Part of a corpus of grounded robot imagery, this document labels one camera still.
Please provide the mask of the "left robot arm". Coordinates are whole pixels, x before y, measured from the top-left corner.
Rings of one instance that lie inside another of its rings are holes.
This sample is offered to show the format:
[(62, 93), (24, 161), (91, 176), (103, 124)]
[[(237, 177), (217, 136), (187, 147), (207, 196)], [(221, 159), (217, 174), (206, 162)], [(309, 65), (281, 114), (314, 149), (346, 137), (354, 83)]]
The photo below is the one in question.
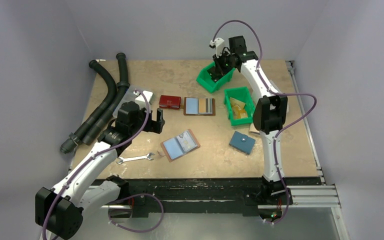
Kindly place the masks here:
[(35, 195), (35, 222), (42, 227), (42, 240), (72, 238), (91, 212), (111, 203), (146, 198), (148, 193), (131, 194), (129, 183), (112, 175), (93, 190), (89, 187), (100, 173), (116, 162), (121, 153), (141, 132), (160, 134), (165, 125), (164, 112), (156, 110), (152, 119), (148, 104), (140, 108), (133, 101), (121, 105), (117, 118), (98, 137), (88, 155), (65, 178)]

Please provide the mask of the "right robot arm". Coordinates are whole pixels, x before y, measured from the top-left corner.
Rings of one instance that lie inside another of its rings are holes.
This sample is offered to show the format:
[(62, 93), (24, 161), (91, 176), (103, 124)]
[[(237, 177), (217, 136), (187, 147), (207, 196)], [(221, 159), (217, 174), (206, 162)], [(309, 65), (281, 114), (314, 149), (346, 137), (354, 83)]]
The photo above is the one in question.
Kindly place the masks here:
[(286, 122), (288, 98), (273, 89), (264, 74), (259, 58), (254, 51), (248, 51), (243, 36), (231, 37), (225, 41), (215, 37), (209, 47), (215, 50), (213, 72), (216, 77), (228, 70), (237, 69), (252, 89), (252, 99), (256, 106), (252, 116), (253, 125), (259, 132), (263, 143), (264, 172), (262, 184), (256, 197), (269, 199), (283, 195), (287, 191), (282, 166), (280, 132)]

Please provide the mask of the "pink leather card holder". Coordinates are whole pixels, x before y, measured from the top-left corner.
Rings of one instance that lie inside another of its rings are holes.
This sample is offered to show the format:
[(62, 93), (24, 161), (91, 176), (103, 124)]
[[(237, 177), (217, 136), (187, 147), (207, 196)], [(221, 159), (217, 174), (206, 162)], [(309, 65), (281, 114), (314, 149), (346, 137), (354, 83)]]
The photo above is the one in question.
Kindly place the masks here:
[(171, 137), (160, 143), (160, 150), (157, 151), (161, 157), (166, 157), (169, 162), (173, 162), (201, 147), (195, 134), (191, 129)]

